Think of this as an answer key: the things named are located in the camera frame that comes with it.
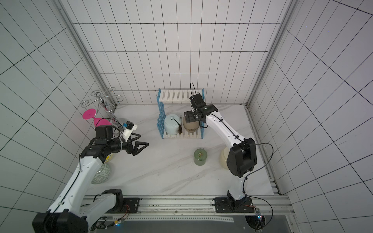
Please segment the brown tea canister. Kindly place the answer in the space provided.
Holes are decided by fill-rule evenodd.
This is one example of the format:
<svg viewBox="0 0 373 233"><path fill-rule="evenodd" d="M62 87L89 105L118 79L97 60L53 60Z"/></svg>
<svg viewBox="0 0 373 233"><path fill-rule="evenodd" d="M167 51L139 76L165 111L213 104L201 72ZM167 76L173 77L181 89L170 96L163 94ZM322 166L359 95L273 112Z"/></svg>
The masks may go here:
<svg viewBox="0 0 373 233"><path fill-rule="evenodd" d="M198 121L187 123L185 117L183 117L183 126L188 133L194 133L200 128Z"/></svg>

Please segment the blue white wooden shelf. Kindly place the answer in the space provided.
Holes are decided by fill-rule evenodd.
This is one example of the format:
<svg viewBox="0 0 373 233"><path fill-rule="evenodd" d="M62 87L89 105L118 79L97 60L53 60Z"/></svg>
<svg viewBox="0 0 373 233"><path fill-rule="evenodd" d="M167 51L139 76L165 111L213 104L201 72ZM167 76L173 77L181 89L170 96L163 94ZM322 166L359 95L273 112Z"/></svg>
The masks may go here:
<svg viewBox="0 0 373 233"><path fill-rule="evenodd" d="M187 89L159 89L156 93L156 100L159 109L159 115L157 119L157 128L162 139L203 139L204 138L204 128L198 128L196 132L188 132L183 124L183 117L185 110L180 111L165 111L166 105L187 105L190 103L189 97L191 96L191 91ZM182 133L177 133L175 135L169 134L166 130L165 119L168 115L177 115L180 118L180 124L182 126Z"/></svg>

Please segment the cream tea canister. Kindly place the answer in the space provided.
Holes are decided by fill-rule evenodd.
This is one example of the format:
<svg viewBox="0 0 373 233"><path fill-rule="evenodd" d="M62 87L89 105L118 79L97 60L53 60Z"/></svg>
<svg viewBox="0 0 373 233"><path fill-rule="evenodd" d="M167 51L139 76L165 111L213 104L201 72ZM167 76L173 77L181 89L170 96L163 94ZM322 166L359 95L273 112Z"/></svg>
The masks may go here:
<svg viewBox="0 0 373 233"><path fill-rule="evenodd" d="M229 170L227 166L227 159L228 159L229 151L230 149L226 147L221 151L220 156L219 156L219 163L221 167L225 170Z"/></svg>

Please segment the green tea canister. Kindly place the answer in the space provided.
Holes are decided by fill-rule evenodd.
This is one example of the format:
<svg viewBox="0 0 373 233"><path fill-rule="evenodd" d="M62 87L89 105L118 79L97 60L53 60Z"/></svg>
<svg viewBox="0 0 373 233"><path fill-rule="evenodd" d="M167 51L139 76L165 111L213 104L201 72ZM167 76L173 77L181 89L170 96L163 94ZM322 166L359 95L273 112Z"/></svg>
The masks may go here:
<svg viewBox="0 0 373 233"><path fill-rule="evenodd" d="M207 160L207 152L204 149L197 149L194 152L194 163L197 166L203 166Z"/></svg>

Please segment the green patterned plate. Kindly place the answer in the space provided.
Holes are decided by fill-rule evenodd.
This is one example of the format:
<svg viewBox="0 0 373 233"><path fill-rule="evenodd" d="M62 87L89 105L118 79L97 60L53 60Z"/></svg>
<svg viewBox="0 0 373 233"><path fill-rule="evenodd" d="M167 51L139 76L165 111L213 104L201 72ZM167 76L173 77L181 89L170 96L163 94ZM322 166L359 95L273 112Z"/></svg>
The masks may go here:
<svg viewBox="0 0 373 233"><path fill-rule="evenodd" d="M91 181L91 184L97 185L106 182L111 175L111 166L107 163L104 163L100 169L96 172L94 178Z"/></svg>

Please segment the chrome glass holder stand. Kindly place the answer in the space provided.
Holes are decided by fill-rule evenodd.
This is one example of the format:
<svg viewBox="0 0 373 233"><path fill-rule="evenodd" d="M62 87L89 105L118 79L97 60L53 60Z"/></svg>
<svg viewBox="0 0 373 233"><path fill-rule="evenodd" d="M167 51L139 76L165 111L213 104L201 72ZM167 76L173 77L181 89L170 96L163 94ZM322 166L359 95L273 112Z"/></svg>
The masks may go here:
<svg viewBox="0 0 373 233"><path fill-rule="evenodd" d="M114 112L118 104L123 102L124 98L122 95L115 94L114 87L109 87L105 91L92 91L90 96L94 100L84 100L81 102L81 107L86 110L82 114L83 119L93 119L94 126L109 124L122 126L122 123L118 121ZM100 109L103 109L108 114L108 117L97 117L96 115Z"/></svg>

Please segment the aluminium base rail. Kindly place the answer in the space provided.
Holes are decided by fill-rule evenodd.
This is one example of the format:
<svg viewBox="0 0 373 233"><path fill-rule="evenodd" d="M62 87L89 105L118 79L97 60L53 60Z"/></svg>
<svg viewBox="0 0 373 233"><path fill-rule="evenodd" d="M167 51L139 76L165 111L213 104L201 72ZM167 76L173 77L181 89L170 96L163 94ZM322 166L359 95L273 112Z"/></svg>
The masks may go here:
<svg viewBox="0 0 373 233"><path fill-rule="evenodd" d="M284 216L289 231L300 232L295 211L287 196L248 196L235 204L226 196L124 196L139 198L136 213L103 213L98 222L120 224L125 221L222 221L234 222L243 216L255 232L275 224Z"/></svg>

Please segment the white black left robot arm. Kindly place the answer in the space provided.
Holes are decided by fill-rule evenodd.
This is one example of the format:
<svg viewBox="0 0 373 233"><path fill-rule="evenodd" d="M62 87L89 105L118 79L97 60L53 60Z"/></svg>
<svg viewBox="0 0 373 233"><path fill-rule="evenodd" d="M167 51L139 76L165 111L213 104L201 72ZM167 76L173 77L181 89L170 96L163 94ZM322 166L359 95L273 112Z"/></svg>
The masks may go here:
<svg viewBox="0 0 373 233"><path fill-rule="evenodd" d="M36 233L87 233L106 213L128 214L130 205L120 189L110 189L82 206L85 194L107 157L122 150L133 156L148 147L135 133L137 125L128 121L119 136L113 125L97 126L96 136L79 155L79 163L56 201L44 213L38 213L32 226Z"/></svg>

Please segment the light blue tea canister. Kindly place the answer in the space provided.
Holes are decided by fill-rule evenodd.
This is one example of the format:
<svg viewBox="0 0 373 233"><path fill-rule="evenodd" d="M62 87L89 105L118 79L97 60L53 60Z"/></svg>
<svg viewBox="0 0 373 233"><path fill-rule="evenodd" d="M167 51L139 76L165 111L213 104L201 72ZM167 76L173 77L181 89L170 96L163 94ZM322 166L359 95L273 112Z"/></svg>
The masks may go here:
<svg viewBox="0 0 373 233"><path fill-rule="evenodd" d="M181 119L176 114L169 114L164 119L164 128L168 135L177 135L182 133Z"/></svg>

